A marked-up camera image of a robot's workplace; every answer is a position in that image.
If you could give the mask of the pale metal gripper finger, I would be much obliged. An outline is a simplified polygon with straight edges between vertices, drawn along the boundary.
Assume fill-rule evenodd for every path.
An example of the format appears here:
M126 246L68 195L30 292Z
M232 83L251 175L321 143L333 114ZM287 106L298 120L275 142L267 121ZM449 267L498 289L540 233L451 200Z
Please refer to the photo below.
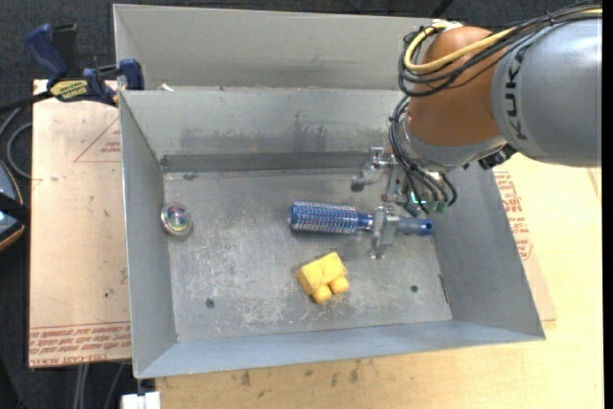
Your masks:
M387 249L393 244L399 216L392 206L380 206L375 211L372 229L371 257L376 260L384 258Z
M394 154L383 147L371 147L351 180L351 191L362 192L379 181L394 166Z

